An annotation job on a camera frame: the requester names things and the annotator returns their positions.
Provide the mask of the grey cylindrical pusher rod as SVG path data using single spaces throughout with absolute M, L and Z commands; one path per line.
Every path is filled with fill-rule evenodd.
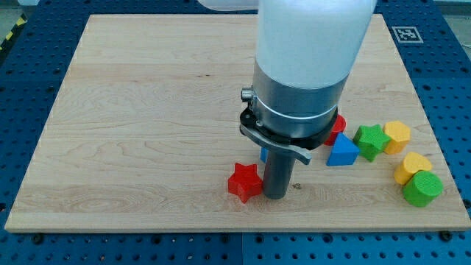
M 263 172 L 263 194 L 269 199 L 282 199 L 286 195 L 295 159 L 268 150 Z

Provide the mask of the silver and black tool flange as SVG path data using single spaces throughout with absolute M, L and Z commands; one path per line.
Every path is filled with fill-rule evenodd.
M 308 165 L 311 150 L 330 137 L 346 81 L 321 88 L 284 85 L 255 64 L 252 86 L 241 92 L 247 108 L 240 131 L 270 152 Z

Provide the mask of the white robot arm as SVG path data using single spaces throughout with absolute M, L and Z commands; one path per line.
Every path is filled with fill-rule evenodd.
M 263 193 L 286 195 L 296 161 L 329 138 L 343 87 L 376 0 L 200 0 L 216 11 L 256 10 L 252 84 L 240 131 L 267 151 Z

